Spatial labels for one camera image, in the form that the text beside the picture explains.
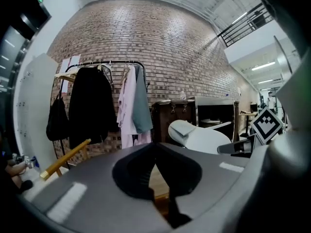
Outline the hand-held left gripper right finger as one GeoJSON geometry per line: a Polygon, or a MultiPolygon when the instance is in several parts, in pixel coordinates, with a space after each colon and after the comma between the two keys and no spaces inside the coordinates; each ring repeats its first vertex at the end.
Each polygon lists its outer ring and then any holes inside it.
{"type": "Polygon", "coordinates": [[[173,228],[178,228],[190,222],[191,218],[179,211],[176,198],[194,191],[202,178],[202,168],[196,161],[170,147],[161,143],[156,147],[155,164],[169,187],[164,217],[173,228]]]}

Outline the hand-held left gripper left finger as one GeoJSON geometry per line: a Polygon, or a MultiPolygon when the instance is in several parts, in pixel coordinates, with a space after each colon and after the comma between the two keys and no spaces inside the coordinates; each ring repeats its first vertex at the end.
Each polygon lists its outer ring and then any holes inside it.
{"type": "Polygon", "coordinates": [[[156,164],[154,146],[148,143],[127,148],[127,155],[114,164],[114,182],[130,197],[154,200],[154,191],[149,187],[151,172],[156,164]]]}

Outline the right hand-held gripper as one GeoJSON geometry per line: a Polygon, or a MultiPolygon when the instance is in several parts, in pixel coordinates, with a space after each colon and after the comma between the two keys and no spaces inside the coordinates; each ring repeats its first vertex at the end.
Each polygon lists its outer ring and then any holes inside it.
{"type": "MultiPolygon", "coordinates": [[[[254,137],[252,141],[252,151],[260,146],[266,145],[275,135],[282,132],[284,123],[272,112],[268,107],[265,107],[250,123],[253,129],[254,137]]],[[[219,154],[238,154],[244,152],[244,142],[237,141],[221,145],[217,148],[219,154]]]]}

